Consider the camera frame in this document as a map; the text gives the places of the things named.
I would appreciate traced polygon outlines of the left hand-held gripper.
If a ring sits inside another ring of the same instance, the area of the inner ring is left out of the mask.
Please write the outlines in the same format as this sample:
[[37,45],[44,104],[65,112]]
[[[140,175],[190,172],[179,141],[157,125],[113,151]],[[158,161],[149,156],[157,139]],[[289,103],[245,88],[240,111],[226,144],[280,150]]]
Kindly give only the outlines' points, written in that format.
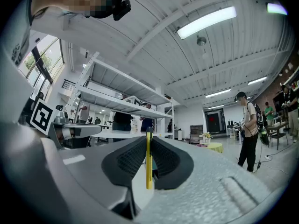
[[62,106],[53,109],[40,98],[34,101],[29,126],[38,130],[43,138],[54,141],[58,149],[88,147],[90,137],[102,131],[101,125],[70,123]]

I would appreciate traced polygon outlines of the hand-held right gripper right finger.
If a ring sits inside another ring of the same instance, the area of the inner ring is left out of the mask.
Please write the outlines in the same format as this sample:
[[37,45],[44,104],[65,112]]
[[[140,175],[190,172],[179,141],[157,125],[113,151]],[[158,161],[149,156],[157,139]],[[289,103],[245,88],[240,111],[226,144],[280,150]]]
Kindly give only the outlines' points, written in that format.
[[157,190],[176,189],[193,172],[192,157],[187,152],[158,137],[153,138],[152,154],[158,173],[158,179],[155,181]]

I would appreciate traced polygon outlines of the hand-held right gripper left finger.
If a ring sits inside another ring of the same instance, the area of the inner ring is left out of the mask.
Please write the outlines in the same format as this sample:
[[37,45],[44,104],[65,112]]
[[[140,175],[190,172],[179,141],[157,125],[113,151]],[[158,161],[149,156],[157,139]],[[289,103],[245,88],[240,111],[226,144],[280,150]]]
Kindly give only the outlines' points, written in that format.
[[136,137],[120,143],[124,146],[105,156],[101,167],[113,185],[131,187],[146,156],[146,138]]

